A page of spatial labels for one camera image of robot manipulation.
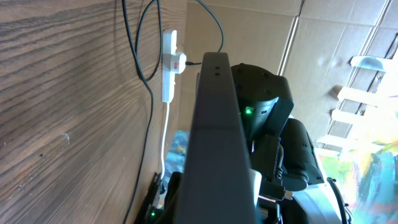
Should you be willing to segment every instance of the cardboard panel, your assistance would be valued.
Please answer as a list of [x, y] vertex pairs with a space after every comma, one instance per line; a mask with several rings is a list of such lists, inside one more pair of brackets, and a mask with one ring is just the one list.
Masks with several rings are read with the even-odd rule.
[[386, 0], [305, 0], [301, 17], [376, 25]]
[[[391, 44], [393, 43], [398, 29], [378, 28], [374, 40], [372, 41], [367, 55], [375, 57], [385, 57], [388, 53]], [[376, 71], [360, 68], [356, 74], [352, 88], [357, 90], [367, 91], [376, 76]], [[350, 113], [356, 113], [359, 109], [360, 103], [347, 100], [344, 102], [341, 110]], [[345, 138], [348, 134], [350, 124], [335, 122], [331, 127], [329, 134]]]
[[381, 26], [398, 29], [398, 0], [392, 0], [390, 2], [386, 15], [381, 22]]
[[[224, 29], [223, 52], [232, 65], [248, 63], [277, 73], [289, 38], [294, 17], [248, 11], [231, 7], [209, 6]], [[188, 61], [201, 62], [205, 52], [216, 52], [221, 43], [220, 30], [199, 4], [188, 3], [185, 53]], [[188, 129], [192, 119], [197, 73], [200, 65], [190, 66], [182, 73], [180, 128]]]
[[322, 137], [330, 123], [330, 110], [338, 100], [333, 89], [346, 86], [349, 61], [360, 53], [371, 27], [300, 19], [284, 76], [295, 107], [313, 140]]
[[288, 16], [297, 16], [300, 12], [301, 0], [203, 0], [205, 4], [235, 7], [253, 11], [270, 12]]

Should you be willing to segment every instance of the cardboard box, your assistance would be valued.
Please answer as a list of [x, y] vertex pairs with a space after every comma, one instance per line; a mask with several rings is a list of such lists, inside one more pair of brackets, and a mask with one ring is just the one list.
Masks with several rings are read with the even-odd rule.
[[[376, 72], [351, 68], [356, 55], [384, 57], [398, 29], [398, 0], [207, 0], [223, 26], [223, 52], [231, 65], [248, 63], [285, 76], [295, 102], [292, 115], [313, 140], [326, 133], [345, 137], [349, 125], [330, 111], [355, 113], [359, 104], [339, 103], [341, 86], [367, 90]], [[217, 51], [220, 32], [195, 1], [188, 3], [185, 51], [189, 61]], [[200, 66], [182, 74], [179, 128], [189, 131]]]

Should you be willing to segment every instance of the white plug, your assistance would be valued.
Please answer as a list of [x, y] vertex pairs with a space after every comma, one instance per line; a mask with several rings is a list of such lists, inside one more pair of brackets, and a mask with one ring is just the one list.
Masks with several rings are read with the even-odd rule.
[[170, 103], [174, 97], [175, 74], [185, 69], [187, 56], [183, 52], [176, 53], [177, 31], [163, 31], [163, 80], [162, 101]]

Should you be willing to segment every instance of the wooden floor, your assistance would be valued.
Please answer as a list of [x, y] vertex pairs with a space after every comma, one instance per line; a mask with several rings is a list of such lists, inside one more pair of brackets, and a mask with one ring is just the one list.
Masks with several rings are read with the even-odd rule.
[[[148, 2], [127, 1], [132, 30]], [[161, 6], [164, 29], [178, 30], [181, 47], [187, 2]], [[141, 34], [148, 76], [158, 57], [156, 4]], [[154, 116], [129, 221], [160, 171], [161, 70], [149, 83]], [[167, 142], [177, 128], [180, 77], [176, 88]], [[121, 0], [0, 0], [0, 223], [122, 223], [149, 110]]]

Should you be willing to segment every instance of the white cable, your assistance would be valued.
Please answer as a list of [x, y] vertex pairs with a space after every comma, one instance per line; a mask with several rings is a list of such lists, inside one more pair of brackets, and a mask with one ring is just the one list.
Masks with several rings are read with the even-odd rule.
[[166, 120], [164, 121], [164, 130], [163, 130], [163, 137], [162, 137], [162, 145], [160, 150], [160, 160], [162, 162], [162, 175], [160, 178], [162, 179], [165, 173], [164, 167], [164, 141], [166, 138], [166, 130], [167, 130], [167, 123], [169, 122], [169, 110], [170, 110], [170, 103], [166, 103]]

